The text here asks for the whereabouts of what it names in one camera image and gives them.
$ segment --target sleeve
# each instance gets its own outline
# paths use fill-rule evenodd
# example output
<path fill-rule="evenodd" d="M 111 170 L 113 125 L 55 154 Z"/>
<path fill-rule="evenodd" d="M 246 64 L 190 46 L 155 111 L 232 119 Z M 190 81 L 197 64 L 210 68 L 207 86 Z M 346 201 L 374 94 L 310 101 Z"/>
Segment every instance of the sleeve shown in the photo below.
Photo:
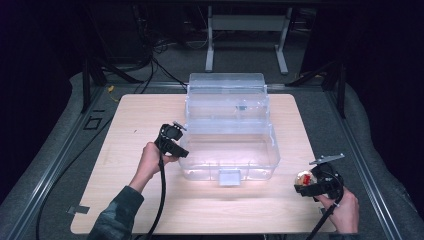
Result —
<path fill-rule="evenodd" d="M 100 213 L 87 239 L 130 239 L 134 217 L 143 201 L 139 192 L 125 186 Z"/>
<path fill-rule="evenodd" d="M 360 240 L 361 235 L 332 233 L 330 234 L 329 239 L 330 240 Z"/>

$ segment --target open box lid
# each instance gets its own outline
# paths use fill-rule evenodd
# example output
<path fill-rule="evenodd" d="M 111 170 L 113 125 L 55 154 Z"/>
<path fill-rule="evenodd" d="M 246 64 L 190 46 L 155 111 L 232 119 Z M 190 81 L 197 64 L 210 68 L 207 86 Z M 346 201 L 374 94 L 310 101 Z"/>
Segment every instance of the open box lid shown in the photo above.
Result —
<path fill-rule="evenodd" d="M 270 124 L 261 73 L 192 73 L 185 110 L 186 128 L 192 133 L 251 133 Z"/>

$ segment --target clear plastic container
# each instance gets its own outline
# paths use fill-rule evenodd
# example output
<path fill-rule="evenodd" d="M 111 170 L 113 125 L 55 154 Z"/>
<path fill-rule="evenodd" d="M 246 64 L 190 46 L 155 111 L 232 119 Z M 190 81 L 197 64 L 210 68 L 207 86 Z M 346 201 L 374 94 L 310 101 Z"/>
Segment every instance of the clear plastic container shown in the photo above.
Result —
<path fill-rule="evenodd" d="M 262 74 L 191 74 L 185 127 L 180 145 L 190 154 L 179 163 L 187 179 L 266 180 L 280 161 Z"/>

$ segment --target wooden table top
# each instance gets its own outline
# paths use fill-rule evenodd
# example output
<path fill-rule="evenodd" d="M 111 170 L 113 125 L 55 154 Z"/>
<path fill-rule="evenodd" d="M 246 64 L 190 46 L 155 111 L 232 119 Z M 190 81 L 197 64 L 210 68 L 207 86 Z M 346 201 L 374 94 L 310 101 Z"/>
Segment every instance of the wooden table top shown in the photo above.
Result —
<path fill-rule="evenodd" d="M 95 220 L 131 181 L 142 153 L 164 123 L 185 123 L 184 94 L 126 95 L 116 111 L 82 197 L 87 214 L 76 213 L 75 234 L 90 232 Z M 267 181 L 220 187 L 217 181 L 189 181 L 178 163 L 166 165 L 165 207 L 155 234 L 308 233 L 321 218 L 320 203 L 301 197 L 293 184 L 315 160 L 296 102 L 289 94 L 269 94 L 271 122 L 281 161 Z M 144 203 L 133 233 L 147 233 L 161 195 L 160 174 L 143 191 Z M 335 231 L 327 221 L 320 231 Z"/>

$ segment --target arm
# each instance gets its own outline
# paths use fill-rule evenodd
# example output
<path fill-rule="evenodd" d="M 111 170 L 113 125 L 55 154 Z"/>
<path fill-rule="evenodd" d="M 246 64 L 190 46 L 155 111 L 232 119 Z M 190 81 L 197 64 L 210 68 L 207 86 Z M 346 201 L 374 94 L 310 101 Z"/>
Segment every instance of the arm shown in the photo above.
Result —
<path fill-rule="evenodd" d="M 159 172 L 159 154 L 154 143 L 147 143 L 133 179 L 100 213 L 87 239 L 131 238 L 134 217 L 144 200 L 141 193 L 153 175 Z M 163 156 L 165 164 L 177 160 L 172 156 Z"/>
<path fill-rule="evenodd" d="M 315 196 L 325 209 L 328 209 L 334 200 L 327 198 L 324 195 Z M 358 224 L 359 224 L 359 204 L 356 196 L 347 188 L 344 188 L 343 199 L 340 201 L 339 207 L 334 209 L 330 220 L 337 230 L 337 234 L 330 234 L 332 240 L 342 239 L 359 239 Z"/>

